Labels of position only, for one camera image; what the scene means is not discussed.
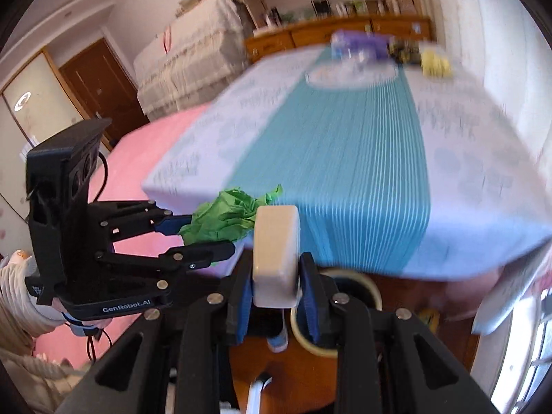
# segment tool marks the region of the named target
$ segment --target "green crumpled paper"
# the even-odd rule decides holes
[[[191,224],[180,229],[186,246],[206,241],[237,241],[245,238],[255,226],[257,209],[271,204],[283,192],[282,186],[258,199],[239,188],[224,190],[211,203],[201,204],[191,218]]]

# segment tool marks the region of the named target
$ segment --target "wooden cabinet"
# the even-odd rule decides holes
[[[271,36],[247,39],[245,47],[247,48],[251,62],[257,62],[264,56],[284,51],[285,49],[293,49],[295,45],[289,32],[281,32]]]
[[[337,30],[389,34],[405,40],[431,40],[430,19],[418,16],[329,17],[291,24],[275,33],[245,41],[251,62],[285,49],[329,43]]]
[[[368,31],[372,29],[370,20],[332,23],[312,28],[292,30],[292,39],[296,47],[329,43],[332,34],[338,30]]]
[[[405,40],[431,40],[430,23],[427,20],[373,19],[372,28],[375,33]]]

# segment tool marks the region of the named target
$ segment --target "yellow object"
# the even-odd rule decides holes
[[[426,78],[450,78],[452,76],[449,60],[430,49],[422,53],[422,71]]]
[[[429,328],[433,334],[437,333],[437,328],[439,327],[440,314],[436,309],[433,309],[433,308],[423,309],[418,313],[418,317],[424,324],[427,325],[427,328]]]

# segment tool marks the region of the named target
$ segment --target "door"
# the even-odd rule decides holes
[[[104,39],[69,60],[60,72],[90,117],[113,120],[106,130],[112,145],[148,123],[136,97],[136,88]]]

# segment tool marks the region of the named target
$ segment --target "purple package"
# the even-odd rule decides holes
[[[332,57],[342,58],[359,51],[369,51],[375,60],[387,59],[390,37],[362,31],[336,31],[332,34]]]

